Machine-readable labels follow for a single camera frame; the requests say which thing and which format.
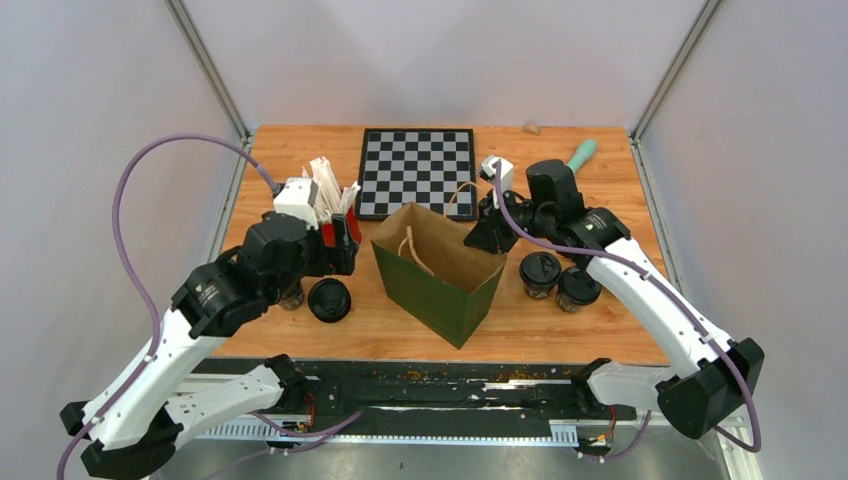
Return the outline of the clear brown plastic cup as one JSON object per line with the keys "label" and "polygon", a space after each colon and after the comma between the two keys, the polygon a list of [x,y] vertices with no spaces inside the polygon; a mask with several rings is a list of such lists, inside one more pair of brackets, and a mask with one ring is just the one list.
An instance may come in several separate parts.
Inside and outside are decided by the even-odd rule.
{"label": "clear brown plastic cup", "polygon": [[560,294],[556,295],[556,303],[566,313],[577,313],[585,307],[584,303],[575,302],[570,297]]}

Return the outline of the green paper bag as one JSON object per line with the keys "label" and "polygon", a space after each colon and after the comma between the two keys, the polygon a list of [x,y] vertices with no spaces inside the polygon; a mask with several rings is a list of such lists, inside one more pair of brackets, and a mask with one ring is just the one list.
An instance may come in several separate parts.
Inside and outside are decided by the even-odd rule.
{"label": "green paper bag", "polygon": [[453,347],[488,315],[507,263],[464,244],[459,223],[417,203],[386,218],[371,238],[387,296]]}

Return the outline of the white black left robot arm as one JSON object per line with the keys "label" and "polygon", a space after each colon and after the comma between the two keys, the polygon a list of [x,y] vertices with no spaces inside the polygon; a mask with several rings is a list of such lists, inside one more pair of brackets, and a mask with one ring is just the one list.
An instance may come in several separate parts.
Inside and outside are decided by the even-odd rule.
{"label": "white black left robot arm", "polygon": [[221,423],[274,407],[298,411],[306,400],[306,380],[283,354],[186,397],[176,389],[244,324],[295,298],[304,278],[352,274],[360,240],[355,222],[344,214],[311,227],[267,212],[241,245],[195,268],[134,362],[95,399],[61,410],[68,434],[87,441],[81,453],[87,473],[140,479]]}

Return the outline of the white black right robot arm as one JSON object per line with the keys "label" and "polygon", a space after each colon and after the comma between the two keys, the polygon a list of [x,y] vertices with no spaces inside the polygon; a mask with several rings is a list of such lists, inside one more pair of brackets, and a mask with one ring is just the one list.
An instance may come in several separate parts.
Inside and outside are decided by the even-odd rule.
{"label": "white black right robot arm", "polygon": [[610,210],[588,207],[573,170],[560,159],[526,170],[527,198],[512,191],[513,165],[487,157],[479,175],[492,190],[478,204],[478,222],[464,243],[506,254],[519,239],[554,250],[599,283],[633,315],[666,355],[666,368],[599,358],[578,374],[571,403],[584,417],[609,405],[660,411],[681,434],[699,439],[739,408],[749,418],[757,452],[762,435],[753,401],[765,354],[751,338],[733,339],[702,315],[657,270],[630,230]]}

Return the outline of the black cup lid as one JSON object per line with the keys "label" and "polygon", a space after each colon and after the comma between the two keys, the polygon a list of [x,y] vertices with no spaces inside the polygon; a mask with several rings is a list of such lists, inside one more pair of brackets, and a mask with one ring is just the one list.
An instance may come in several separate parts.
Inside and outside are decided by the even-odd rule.
{"label": "black cup lid", "polygon": [[557,294],[565,295],[585,306],[596,302],[601,294],[601,285],[586,271],[572,266],[563,271],[558,280]]}
{"label": "black cup lid", "polygon": [[533,289],[553,288],[562,273],[560,261],[548,252],[533,252],[519,264],[519,276],[526,287]]}

